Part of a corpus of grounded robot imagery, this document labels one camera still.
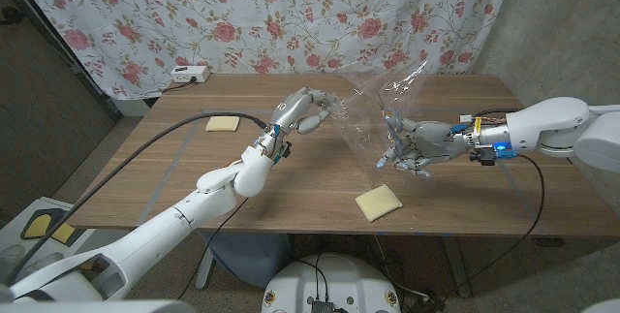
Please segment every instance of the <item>table top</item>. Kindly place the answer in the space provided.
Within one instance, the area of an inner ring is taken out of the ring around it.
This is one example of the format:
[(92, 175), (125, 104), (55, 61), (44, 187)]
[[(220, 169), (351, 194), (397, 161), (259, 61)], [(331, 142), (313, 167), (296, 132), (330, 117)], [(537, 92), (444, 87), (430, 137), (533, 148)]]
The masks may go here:
[[(212, 75), (206, 83), (165, 94), (93, 185), (145, 141), (182, 119), (202, 110), (234, 110), (267, 121), (286, 95), (303, 86), (339, 97), (353, 94), (353, 86), (334, 75)], [(417, 107), (424, 120), (454, 123), (464, 110), (521, 105), (496, 77), (429, 76)], [(207, 133), (207, 121), (188, 124), (153, 143), (69, 223), (132, 229), (187, 196), (205, 172), (239, 159), (260, 133), (245, 119), (234, 133)], [(539, 207), (540, 180), (524, 159), (482, 167), (463, 156), (429, 166), (431, 178), (420, 179), (395, 169), (377, 172), (371, 166), (362, 167), (363, 160), (352, 153), (332, 119), (309, 135), (291, 133), (287, 140), (293, 143), (290, 157), (273, 167), (263, 191), (223, 231), (514, 236), (529, 229)], [(535, 235), (620, 235), (619, 218), (568, 160), (538, 153), (530, 156), (541, 166), (546, 184), (544, 211)], [(404, 207), (370, 223), (355, 197), (381, 183), (392, 189)], [(225, 218), (202, 228), (214, 230)]]

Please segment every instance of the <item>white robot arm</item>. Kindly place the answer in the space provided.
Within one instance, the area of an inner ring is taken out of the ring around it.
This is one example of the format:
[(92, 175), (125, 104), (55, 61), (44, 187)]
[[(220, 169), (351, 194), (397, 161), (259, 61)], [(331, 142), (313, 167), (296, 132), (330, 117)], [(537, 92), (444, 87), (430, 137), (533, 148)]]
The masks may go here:
[(579, 99), (560, 97), (510, 112), (506, 120), (462, 115), (458, 125), (414, 122), (391, 109), (384, 109), (384, 116), (394, 145), (378, 168), (392, 162), (398, 170), (428, 177), (424, 167), (468, 152), (472, 161), (494, 165), (496, 159), (538, 150), (620, 172), (620, 105), (588, 107)]
[[(283, 138), (293, 129), (300, 134), (314, 131), (335, 102), (334, 96), (310, 88), (290, 95), (277, 107), (265, 132), (241, 154), (241, 160), (204, 174), (187, 197), (114, 243), (58, 261), (17, 282), (11, 287), (15, 303), (124, 298), (193, 230), (233, 210), (235, 192), (243, 197), (258, 195), (271, 167), (290, 153), (291, 144)], [(322, 111), (302, 118), (310, 104)]]

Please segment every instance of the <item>plastic bag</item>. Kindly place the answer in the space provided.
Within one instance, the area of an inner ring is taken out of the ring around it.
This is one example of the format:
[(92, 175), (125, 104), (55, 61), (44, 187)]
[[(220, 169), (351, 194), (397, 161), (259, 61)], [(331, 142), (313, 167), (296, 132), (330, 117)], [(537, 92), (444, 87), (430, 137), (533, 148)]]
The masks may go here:
[[(371, 187), (381, 184), (385, 171), (377, 169), (377, 161), (394, 145), (382, 114), (382, 106), (398, 115), (416, 120), (421, 116), (418, 94), (427, 80), (422, 63), (410, 74), (345, 75), (355, 91), (341, 99), (331, 117), (357, 161), (366, 172)], [(410, 179), (399, 172), (400, 179)]]

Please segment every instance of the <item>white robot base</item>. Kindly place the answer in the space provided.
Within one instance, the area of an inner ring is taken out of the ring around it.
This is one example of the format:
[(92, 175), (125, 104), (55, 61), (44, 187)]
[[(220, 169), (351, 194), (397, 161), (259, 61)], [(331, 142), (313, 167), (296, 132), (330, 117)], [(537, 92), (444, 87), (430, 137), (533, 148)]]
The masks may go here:
[[(317, 255), (302, 259), (314, 266)], [(282, 269), (264, 290), (263, 313), (293, 312), (381, 312), (399, 313), (398, 296), (389, 280), (376, 268), (352, 256), (326, 253), (318, 268), (325, 275), (301, 262)], [(319, 302), (317, 298), (317, 276)]]

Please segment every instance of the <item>white backdrop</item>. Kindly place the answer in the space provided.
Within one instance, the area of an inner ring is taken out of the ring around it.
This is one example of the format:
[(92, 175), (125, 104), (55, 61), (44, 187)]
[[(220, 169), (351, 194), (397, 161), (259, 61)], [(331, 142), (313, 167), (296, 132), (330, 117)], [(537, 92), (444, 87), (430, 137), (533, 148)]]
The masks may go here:
[(116, 99), (213, 73), (466, 73), (502, 0), (36, 0)]

